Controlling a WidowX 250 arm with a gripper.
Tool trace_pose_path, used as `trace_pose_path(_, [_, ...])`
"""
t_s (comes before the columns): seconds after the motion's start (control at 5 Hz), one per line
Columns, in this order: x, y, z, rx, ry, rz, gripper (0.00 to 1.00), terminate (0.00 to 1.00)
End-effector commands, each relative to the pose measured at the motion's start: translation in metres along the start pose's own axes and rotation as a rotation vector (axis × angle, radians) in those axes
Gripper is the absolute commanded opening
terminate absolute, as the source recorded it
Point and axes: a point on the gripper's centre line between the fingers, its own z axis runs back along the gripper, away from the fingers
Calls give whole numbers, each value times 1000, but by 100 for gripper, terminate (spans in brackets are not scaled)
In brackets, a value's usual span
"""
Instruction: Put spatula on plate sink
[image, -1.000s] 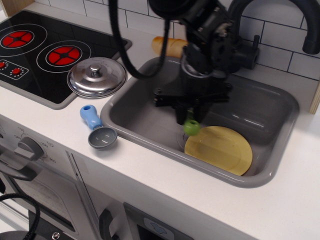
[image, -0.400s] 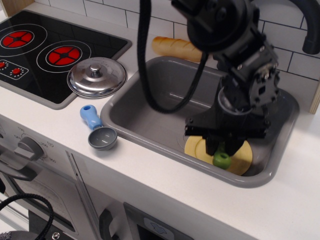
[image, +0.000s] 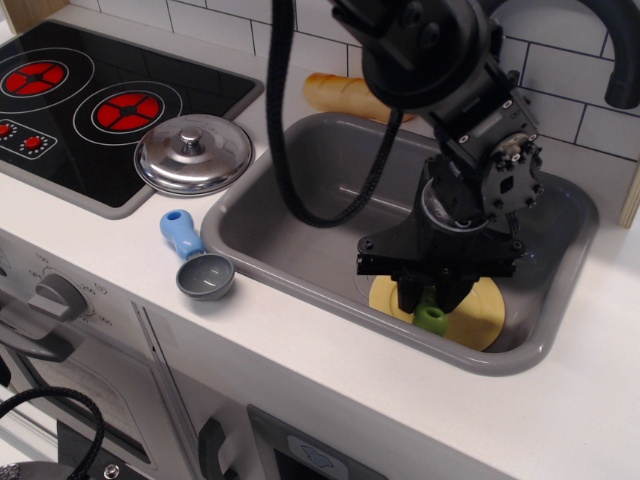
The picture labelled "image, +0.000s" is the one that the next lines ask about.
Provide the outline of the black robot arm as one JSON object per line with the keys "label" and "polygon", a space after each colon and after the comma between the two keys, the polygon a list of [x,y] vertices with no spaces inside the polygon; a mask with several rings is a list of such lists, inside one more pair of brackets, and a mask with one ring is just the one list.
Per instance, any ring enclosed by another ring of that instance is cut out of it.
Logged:
{"label": "black robot arm", "polygon": [[536,129],[500,68],[500,30],[475,1],[337,1],[362,71],[387,106],[434,130],[408,218],[359,243],[358,269],[388,275],[413,311],[425,288],[452,311],[483,277],[524,254],[517,215],[542,193]]}

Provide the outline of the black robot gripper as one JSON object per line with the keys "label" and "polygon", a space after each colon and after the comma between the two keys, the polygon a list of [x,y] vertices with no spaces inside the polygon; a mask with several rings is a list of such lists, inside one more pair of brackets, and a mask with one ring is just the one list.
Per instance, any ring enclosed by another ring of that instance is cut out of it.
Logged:
{"label": "black robot gripper", "polygon": [[523,241],[486,220],[454,221],[432,182],[423,181],[405,220],[359,240],[357,273],[396,281],[404,312],[414,312],[424,287],[434,287],[437,306],[450,313],[481,277],[511,276],[524,252]]}

